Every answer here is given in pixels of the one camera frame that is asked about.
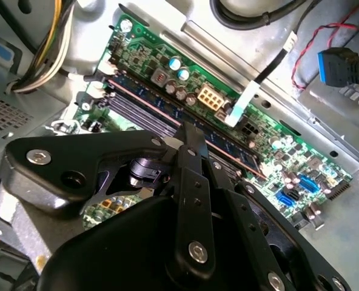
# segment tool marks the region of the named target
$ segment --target chip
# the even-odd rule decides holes
[[[288,160],[290,160],[290,156],[289,156],[289,155],[284,155],[284,156],[282,157],[282,161],[287,162]]]
[[[274,153],[274,158],[275,159],[282,159],[284,156],[284,153],[281,152],[280,150],[278,150],[276,153]]]
[[[305,158],[310,158],[312,156],[312,153],[310,151],[307,151],[306,153],[303,154],[303,156]]]
[[[294,148],[295,148],[295,150],[301,150],[303,148],[303,146],[301,144],[296,144],[296,146]]]
[[[294,155],[296,152],[297,152],[297,151],[296,151],[295,149],[291,149],[291,150],[289,150],[287,153],[288,153],[290,156],[292,156],[292,155]]]

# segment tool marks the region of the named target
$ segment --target metal panel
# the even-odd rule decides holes
[[[359,34],[346,47],[359,53]],[[317,77],[298,100],[332,129],[335,139],[359,156],[359,102],[348,94],[349,90],[326,86]]]
[[[29,134],[65,108],[64,103],[41,91],[5,95],[6,84],[15,78],[0,68],[0,151],[10,140]]]

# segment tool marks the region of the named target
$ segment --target grey metal surface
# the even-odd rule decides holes
[[[303,235],[359,291],[359,172],[349,190],[324,204],[322,217],[322,229],[305,228]]]
[[[359,34],[346,47],[359,53]],[[359,103],[345,94],[347,90],[326,86],[317,77],[298,100],[334,131],[335,139],[359,152]]]
[[[14,78],[0,67],[0,152],[9,141],[28,135],[65,108],[43,92],[5,95],[6,84]]]

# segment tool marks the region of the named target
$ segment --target green circuit board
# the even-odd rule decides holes
[[[124,21],[127,21],[128,25],[132,24],[127,31],[122,28]],[[178,73],[170,69],[169,62],[173,57],[178,58],[181,61],[181,68],[189,72],[188,79],[180,79]],[[256,165],[258,171],[249,171],[246,179],[255,184],[285,217],[304,210],[313,202],[319,204],[325,202],[327,196],[320,184],[325,184],[330,190],[337,192],[340,191],[339,183],[348,183],[352,180],[347,172],[316,151],[310,143],[302,140],[300,135],[267,116],[266,110],[250,104],[243,120],[233,129],[219,116],[220,113],[224,113],[222,109],[212,110],[199,100],[189,104],[186,100],[179,100],[175,93],[170,95],[164,85],[153,81],[157,70],[164,72],[166,84],[169,81],[175,82],[176,89],[185,89],[187,96],[197,97],[202,87],[207,85],[224,101],[234,102],[240,97],[239,93],[166,44],[129,15],[122,15],[114,27],[101,62],[115,64],[121,73],[114,82],[118,82],[155,106],[162,114],[170,115],[179,122],[186,120],[194,123],[197,127],[201,127],[207,139],[215,140],[216,136],[222,135],[228,145],[218,144],[220,143],[218,141],[216,144],[236,160],[244,163],[242,154],[234,155],[236,149],[238,152],[243,149],[255,153],[259,157],[259,163]],[[127,116],[119,116],[105,107],[94,107],[88,112],[80,109],[75,118],[81,124],[88,119],[101,118],[104,122],[102,126],[104,132],[119,128],[139,130],[143,127],[128,121]],[[208,132],[208,128],[204,127],[206,124],[212,126],[214,130]],[[307,185],[294,185],[294,190],[298,192],[300,198],[292,205],[288,205],[276,195],[280,194],[281,189],[286,186],[285,173],[302,176],[302,179],[309,180],[317,188],[308,190],[310,187]]]

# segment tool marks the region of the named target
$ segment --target blue connector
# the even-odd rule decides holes
[[[282,191],[279,191],[277,194],[275,194],[275,197],[277,200],[279,200],[279,202],[288,207],[293,207],[295,205],[295,201],[286,196]]]
[[[315,181],[313,181],[309,177],[307,177],[305,175],[302,175],[302,174],[300,174],[298,176],[301,179],[300,186],[303,189],[305,189],[305,190],[307,190],[307,191],[309,191],[311,193],[316,193],[316,192],[320,191],[320,187],[316,184]]]

